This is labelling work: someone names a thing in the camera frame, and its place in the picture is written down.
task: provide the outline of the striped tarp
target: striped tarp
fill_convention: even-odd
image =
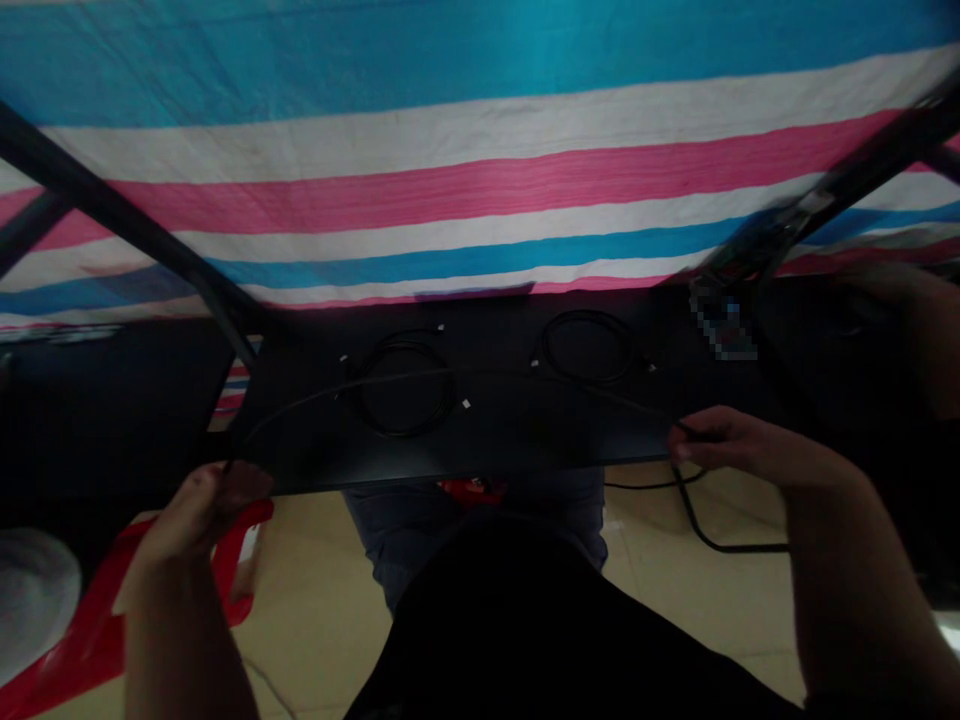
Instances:
[[[641,287],[803,194],[960,65],[953,0],[0,6],[0,97],[268,304]],[[0,222],[39,189],[0,169]],[[960,255],[916,166],[785,272]],[[0,324],[202,312],[80,213]]]

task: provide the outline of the person's left hand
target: person's left hand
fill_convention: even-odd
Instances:
[[[201,465],[187,476],[140,541],[134,567],[155,567],[177,559],[209,559],[214,545],[240,511],[270,493],[273,479],[256,465],[238,460],[224,477],[225,465]]]

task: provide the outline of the jeans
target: jeans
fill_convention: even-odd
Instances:
[[[597,571],[603,568],[603,468],[490,479],[507,488],[496,507],[464,508],[429,481],[343,492],[391,614],[410,581],[444,543],[463,527],[498,513],[556,531]]]

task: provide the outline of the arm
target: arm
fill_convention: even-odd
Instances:
[[[238,463],[186,479],[144,536],[130,566],[126,613],[127,720],[258,717],[240,653],[227,627],[210,552],[269,478]]]
[[[808,690],[960,710],[960,663],[869,479],[832,450],[730,408],[684,422],[723,440],[690,443],[675,428],[675,461],[735,467],[783,494]]]

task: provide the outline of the tiled floor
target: tiled floor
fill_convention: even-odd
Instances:
[[[666,465],[607,471],[610,482],[669,479]],[[704,532],[719,543],[784,539],[775,490],[732,471],[690,494]],[[337,493],[279,498],[265,532],[253,614],[235,630],[243,655],[265,672],[298,718],[340,718],[379,656],[390,627],[343,500]],[[721,555],[690,530],[675,490],[608,488],[606,576],[705,645],[735,658],[784,697],[801,702],[790,565],[784,555]],[[264,718],[285,717],[251,672]],[[42,716],[120,718],[122,679]]]

